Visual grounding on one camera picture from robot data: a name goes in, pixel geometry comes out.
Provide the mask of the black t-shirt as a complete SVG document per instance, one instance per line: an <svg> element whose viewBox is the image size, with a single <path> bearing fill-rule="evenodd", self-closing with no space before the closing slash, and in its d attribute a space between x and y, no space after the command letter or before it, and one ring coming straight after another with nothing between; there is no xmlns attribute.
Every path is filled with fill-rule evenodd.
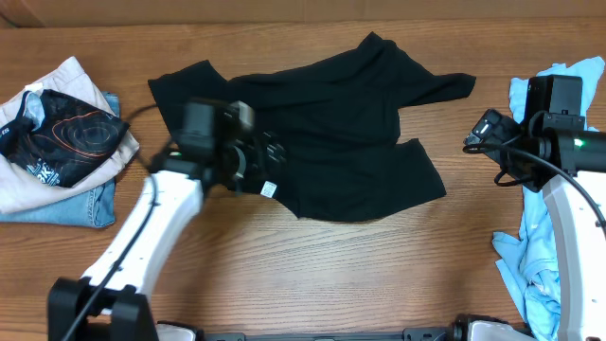
<svg viewBox="0 0 606 341"><path fill-rule="evenodd" d="M257 130L286 152L270 177L275 198L299 218L378 220L445 195L417 139L401 142L403 107L463 99L473 76L435 75L377 34L308 66L224 79L199 62L149 83L167 128L183 126L191 99L242 101Z"/></svg>

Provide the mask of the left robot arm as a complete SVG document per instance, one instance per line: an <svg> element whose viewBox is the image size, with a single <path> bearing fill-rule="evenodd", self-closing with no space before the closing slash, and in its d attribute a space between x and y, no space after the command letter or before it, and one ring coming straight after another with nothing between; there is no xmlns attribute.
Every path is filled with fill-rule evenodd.
<svg viewBox="0 0 606 341"><path fill-rule="evenodd" d="M260 181L272 196L271 171L285 151L269 133L256 134L255 112L242 101L193 99L180 129L147 164L134 209L80 279L58 278L48 294L50 340L201 340L202 330L152 316L156 281L187 225L216 185L242 192Z"/></svg>

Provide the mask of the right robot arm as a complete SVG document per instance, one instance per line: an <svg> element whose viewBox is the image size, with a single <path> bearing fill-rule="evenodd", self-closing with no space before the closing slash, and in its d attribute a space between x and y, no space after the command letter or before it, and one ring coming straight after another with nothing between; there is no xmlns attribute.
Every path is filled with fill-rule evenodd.
<svg viewBox="0 0 606 341"><path fill-rule="evenodd" d="M585 128L582 85L574 76L530 79L523 119L489 109L463 147L496 162L513 186L542 193L562 275L562 340L605 337L605 134Z"/></svg>

